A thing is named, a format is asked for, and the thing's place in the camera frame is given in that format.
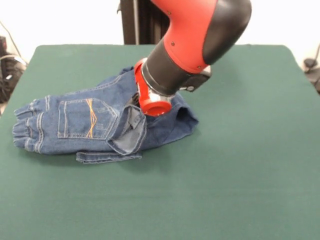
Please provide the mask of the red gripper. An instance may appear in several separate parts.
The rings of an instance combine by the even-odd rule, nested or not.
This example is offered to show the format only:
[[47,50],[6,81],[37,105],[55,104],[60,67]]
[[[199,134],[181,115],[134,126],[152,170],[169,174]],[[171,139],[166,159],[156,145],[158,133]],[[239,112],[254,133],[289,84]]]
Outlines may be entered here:
[[142,58],[134,65],[134,78],[137,92],[133,94],[127,105],[140,107],[145,115],[158,117],[168,113],[172,109],[172,96],[164,96],[156,93],[149,87],[143,76],[143,66],[147,58]]

